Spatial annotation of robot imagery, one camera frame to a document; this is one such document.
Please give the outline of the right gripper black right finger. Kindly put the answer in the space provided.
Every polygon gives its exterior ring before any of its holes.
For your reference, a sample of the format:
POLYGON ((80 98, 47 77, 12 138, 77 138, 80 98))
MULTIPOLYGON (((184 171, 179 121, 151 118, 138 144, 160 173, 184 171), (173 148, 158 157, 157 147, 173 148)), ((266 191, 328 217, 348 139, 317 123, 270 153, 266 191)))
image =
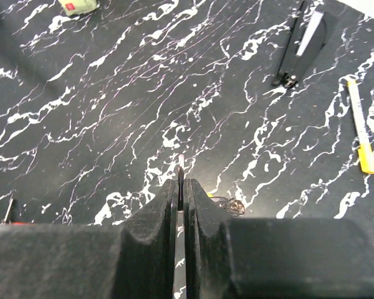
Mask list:
POLYGON ((344 219, 237 218, 185 181, 188 298, 374 298, 374 248, 344 219))

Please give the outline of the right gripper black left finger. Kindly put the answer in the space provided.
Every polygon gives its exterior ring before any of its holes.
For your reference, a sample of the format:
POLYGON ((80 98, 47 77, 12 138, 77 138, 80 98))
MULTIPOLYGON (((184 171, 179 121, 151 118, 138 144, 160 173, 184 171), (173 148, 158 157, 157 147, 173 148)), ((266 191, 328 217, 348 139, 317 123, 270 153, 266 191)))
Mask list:
POLYGON ((0 298, 171 298, 178 187, 120 225, 0 225, 0 298))

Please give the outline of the metal keyring with keys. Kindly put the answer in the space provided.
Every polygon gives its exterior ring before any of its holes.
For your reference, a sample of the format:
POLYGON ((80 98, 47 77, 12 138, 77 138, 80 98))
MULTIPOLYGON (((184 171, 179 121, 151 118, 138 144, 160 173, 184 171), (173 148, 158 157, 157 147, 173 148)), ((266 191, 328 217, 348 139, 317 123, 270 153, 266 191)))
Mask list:
POLYGON ((238 156, 234 157, 232 161, 217 175, 216 178, 216 187, 210 191, 206 192, 206 195, 212 200, 217 206, 221 209, 228 212, 233 217, 242 217, 246 213, 246 207, 241 200, 236 199, 235 197, 226 197, 226 196, 216 196, 214 192, 217 192, 219 185, 221 183, 221 176, 223 172, 227 171, 229 167, 237 160, 238 156))

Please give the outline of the red key with silver blade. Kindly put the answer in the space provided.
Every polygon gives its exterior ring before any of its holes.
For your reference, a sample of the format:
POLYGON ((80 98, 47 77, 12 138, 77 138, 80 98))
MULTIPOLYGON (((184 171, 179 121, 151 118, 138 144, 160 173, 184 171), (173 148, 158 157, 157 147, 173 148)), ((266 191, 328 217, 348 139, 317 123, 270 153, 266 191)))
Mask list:
POLYGON ((31 225, 28 222, 17 221, 14 216, 16 200, 10 198, 6 213, 3 220, 0 222, 1 225, 31 225))

